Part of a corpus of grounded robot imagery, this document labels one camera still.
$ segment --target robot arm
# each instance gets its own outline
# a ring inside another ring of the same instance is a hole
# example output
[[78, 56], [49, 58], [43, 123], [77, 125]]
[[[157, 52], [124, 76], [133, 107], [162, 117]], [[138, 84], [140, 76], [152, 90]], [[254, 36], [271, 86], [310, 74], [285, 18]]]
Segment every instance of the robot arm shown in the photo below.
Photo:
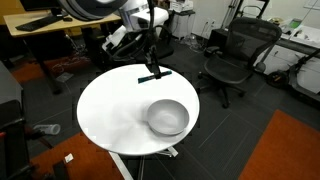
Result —
[[156, 33], [153, 27], [162, 25], [169, 15], [166, 10], [154, 7], [152, 1], [58, 0], [63, 9], [81, 21], [99, 20], [118, 10], [123, 26], [107, 37], [103, 49], [115, 61], [127, 61], [130, 60], [129, 56], [120, 56], [121, 52], [140, 43], [131, 54], [143, 50], [147, 59], [146, 66], [154, 73], [155, 78], [159, 79], [161, 72], [156, 56]]

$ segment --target table top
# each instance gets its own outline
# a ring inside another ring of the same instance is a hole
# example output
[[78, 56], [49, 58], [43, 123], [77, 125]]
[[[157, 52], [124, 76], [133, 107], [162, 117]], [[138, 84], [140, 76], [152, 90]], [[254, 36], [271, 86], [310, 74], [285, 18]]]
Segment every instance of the table top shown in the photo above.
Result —
[[[138, 84], [138, 78], [150, 75], [145, 65], [128, 65], [102, 74], [87, 86], [79, 99], [77, 115], [81, 129], [92, 142], [114, 153], [140, 156], [165, 150], [188, 135], [200, 110], [195, 89], [174, 71]], [[176, 100], [188, 110], [190, 121], [182, 133], [166, 136], [149, 127], [147, 109], [161, 99]]]
[[8, 26], [8, 29], [10, 31], [10, 34], [13, 37], [21, 37], [21, 36], [30, 36], [35, 34], [42, 34], [62, 29], [69, 29], [74, 27], [83, 27], [83, 26], [90, 26], [94, 24], [102, 24], [112, 21], [118, 21], [121, 20], [121, 18], [115, 14], [111, 14], [104, 19], [98, 20], [98, 21], [90, 21], [90, 22], [83, 22], [79, 21], [75, 18], [72, 18], [73, 21], [71, 22], [64, 22], [64, 21], [58, 21], [53, 24], [50, 24], [48, 26], [45, 26], [43, 28], [40, 28], [38, 30], [32, 31], [32, 32], [26, 32], [26, 31], [19, 31], [16, 29], [17, 26], [41, 19], [43, 17], [48, 16], [49, 13], [47, 12], [37, 12], [37, 13], [25, 13], [25, 14], [14, 14], [14, 15], [7, 15], [4, 16], [4, 20]]

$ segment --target chair backrest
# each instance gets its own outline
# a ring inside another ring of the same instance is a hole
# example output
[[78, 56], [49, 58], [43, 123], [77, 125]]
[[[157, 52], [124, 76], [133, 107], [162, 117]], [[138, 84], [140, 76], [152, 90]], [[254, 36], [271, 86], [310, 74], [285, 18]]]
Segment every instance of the chair backrest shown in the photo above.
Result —
[[224, 54], [247, 62], [252, 69], [257, 57], [281, 37], [281, 29], [264, 20], [241, 17], [234, 19], [228, 31]]

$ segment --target floor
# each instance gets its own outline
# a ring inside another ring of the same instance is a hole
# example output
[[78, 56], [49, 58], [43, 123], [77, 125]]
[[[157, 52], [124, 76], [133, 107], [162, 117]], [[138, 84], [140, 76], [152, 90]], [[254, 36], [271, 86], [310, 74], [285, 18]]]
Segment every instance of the floor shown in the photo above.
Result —
[[[197, 72], [203, 70], [206, 58], [186, 45], [172, 42], [172, 46], [174, 55], [162, 62], [184, 72], [185, 77], [197, 86]], [[45, 79], [22, 84], [28, 124], [61, 125], [59, 135], [46, 137], [53, 145], [80, 132], [77, 100], [101, 71], [91, 65], [73, 74], [71, 79], [60, 83], [63, 93], [59, 95], [51, 93]], [[248, 90], [243, 98], [229, 91], [229, 109], [222, 108], [219, 92], [201, 93], [198, 123], [185, 140], [175, 146], [179, 155], [175, 158], [158, 154], [147, 156], [144, 179], [237, 179], [276, 109], [320, 131], [318, 109], [298, 101], [287, 91], [270, 87], [261, 75], [255, 74], [243, 86]], [[28, 143], [31, 157], [46, 150], [37, 141]], [[139, 157], [121, 158], [136, 178]]]

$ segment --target metal bowl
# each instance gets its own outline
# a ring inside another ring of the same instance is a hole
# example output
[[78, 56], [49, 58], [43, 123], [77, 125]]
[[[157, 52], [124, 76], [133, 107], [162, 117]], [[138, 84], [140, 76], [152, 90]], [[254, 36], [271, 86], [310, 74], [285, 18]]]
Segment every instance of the metal bowl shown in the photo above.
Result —
[[147, 121], [152, 130], [165, 135], [181, 133], [189, 123], [189, 113], [179, 102], [159, 100], [150, 105]]

